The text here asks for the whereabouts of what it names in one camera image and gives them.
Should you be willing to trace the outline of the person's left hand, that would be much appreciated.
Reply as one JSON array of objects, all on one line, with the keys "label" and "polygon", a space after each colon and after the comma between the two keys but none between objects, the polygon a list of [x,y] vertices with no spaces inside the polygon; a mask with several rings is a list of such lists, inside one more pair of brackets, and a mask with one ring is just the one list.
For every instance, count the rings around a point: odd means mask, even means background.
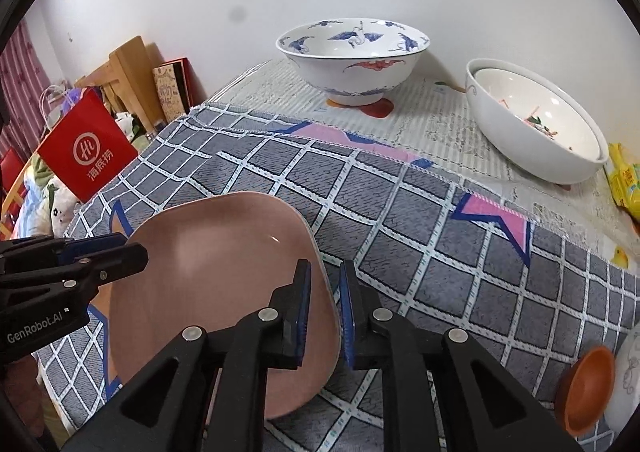
[{"label": "person's left hand", "polygon": [[34,438],[41,438],[46,430],[38,372],[37,360],[28,354],[6,367],[1,382],[9,402]]}]

